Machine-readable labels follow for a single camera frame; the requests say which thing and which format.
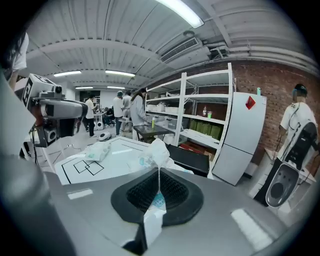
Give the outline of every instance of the ceiling light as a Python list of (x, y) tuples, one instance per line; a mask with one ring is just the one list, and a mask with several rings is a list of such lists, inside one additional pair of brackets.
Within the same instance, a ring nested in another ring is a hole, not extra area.
[(77, 71), (70, 71), (70, 72), (58, 73), (58, 74), (54, 74), (54, 76), (55, 76), (55, 77), (62, 77), (62, 76), (75, 75), (75, 74), (81, 74), (81, 71), (80, 71), (80, 70), (77, 70)]
[(88, 86), (88, 87), (76, 87), (76, 89), (93, 89), (93, 87), (92, 86)]
[(194, 29), (204, 24), (202, 19), (200, 19), (200, 17), (181, 0), (156, 0), (156, 1), (170, 8), (172, 11), (178, 14), (181, 18), (183, 18), (186, 22), (188, 22)]
[(108, 86), (110, 89), (126, 89), (125, 87)]
[(105, 73), (106, 74), (111, 74), (111, 75), (127, 76), (127, 77), (132, 77), (132, 78), (135, 76), (135, 74), (126, 73), (126, 72), (120, 72), (120, 71), (112, 71), (112, 70), (106, 70)]

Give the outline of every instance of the metal shelving unit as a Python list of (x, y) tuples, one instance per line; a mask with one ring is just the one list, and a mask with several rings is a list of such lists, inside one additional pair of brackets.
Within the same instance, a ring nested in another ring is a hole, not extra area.
[[(214, 86), (228, 86), (228, 94), (199, 94), (199, 88), (201, 87), (214, 87)], [(186, 95), (186, 89), (193, 88), (192, 94)], [(179, 96), (171, 97), (159, 97), (160, 94), (167, 92), (173, 92), (180, 89)], [(228, 63), (228, 69), (211, 71), (206, 73), (195, 74), (187, 76), (187, 73), (184, 72), (181, 74), (181, 78), (155, 86), (153, 88), (147, 88), (147, 93), (152, 92), (158, 94), (158, 98), (148, 99), (145, 101), (146, 107), (150, 102), (177, 102), (179, 101), (178, 113), (169, 113), (169, 112), (156, 112), (148, 111), (151, 113), (164, 114), (164, 115), (175, 115), (177, 116), (177, 125), (174, 138), (174, 145), (178, 146), (179, 137), (185, 136), (193, 141), (199, 142), (200, 144), (206, 145), (210, 148), (216, 149), (216, 153), (213, 161), (210, 162), (210, 171), (213, 170), (215, 163), (221, 152), (222, 145), (224, 143), (226, 133), (228, 130), (229, 119), (231, 115), (231, 108), (233, 102), (233, 93), (236, 91), (236, 81), (233, 76), (231, 63)], [(187, 102), (192, 102), (192, 114), (184, 114), (184, 105)], [(224, 104), (227, 105), (225, 120), (219, 120), (214, 118), (208, 118), (196, 115), (198, 103), (214, 103), (214, 104)], [(223, 125), (222, 135), (220, 140), (214, 138), (209, 138), (205, 136), (199, 136), (196, 134), (189, 134), (185, 131), (181, 131), (182, 118), (197, 119), (206, 122), (211, 122), (214, 124)]]

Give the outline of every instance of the refrigerator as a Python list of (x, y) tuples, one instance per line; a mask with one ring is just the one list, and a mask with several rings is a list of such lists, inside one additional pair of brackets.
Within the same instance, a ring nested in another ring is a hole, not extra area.
[[(249, 97), (255, 104), (246, 106)], [(234, 92), (226, 132), (218, 159), (212, 173), (236, 185), (248, 167), (258, 146), (264, 126), (267, 98), (261, 95)]]

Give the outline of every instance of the ceiling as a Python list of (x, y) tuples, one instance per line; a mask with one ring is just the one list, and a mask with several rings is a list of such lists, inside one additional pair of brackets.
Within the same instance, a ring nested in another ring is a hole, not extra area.
[[(145, 87), (175, 70), (219, 58), (273, 59), (317, 72), (313, 55), (290, 20), (267, 0), (183, 0), (204, 22), (193, 29), (155, 0), (54, 0), (27, 33), (27, 69), (73, 86)], [(198, 45), (163, 62), (189, 37)], [(219, 43), (222, 55), (212, 50)], [(82, 74), (53, 74), (81, 70)], [(105, 70), (136, 74), (106, 75)]]

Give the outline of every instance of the brick wall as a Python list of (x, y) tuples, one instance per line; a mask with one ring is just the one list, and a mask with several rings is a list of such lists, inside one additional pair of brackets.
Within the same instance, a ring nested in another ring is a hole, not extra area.
[[(317, 123), (320, 124), (320, 79), (300, 69), (267, 61), (246, 60), (231, 61), (234, 77), (236, 78), (237, 91), (243, 93), (257, 93), (261, 88), (261, 94), (267, 97), (265, 121), (258, 147), (252, 158), (252, 162), (259, 164), (264, 154), (264, 148), (274, 150), (279, 134), (279, 124), (286, 107), (292, 102), (292, 90), (298, 83), (304, 84), (308, 90), (306, 103), (314, 112)], [(227, 69), (227, 62), (207, 64), (185, 70), (188, 76)], [(167, 77), (156, 82), (157, 86), (181, 77), (181, 74)], [(218, 87), (204, 87), (200, 93), (222, 93)]]

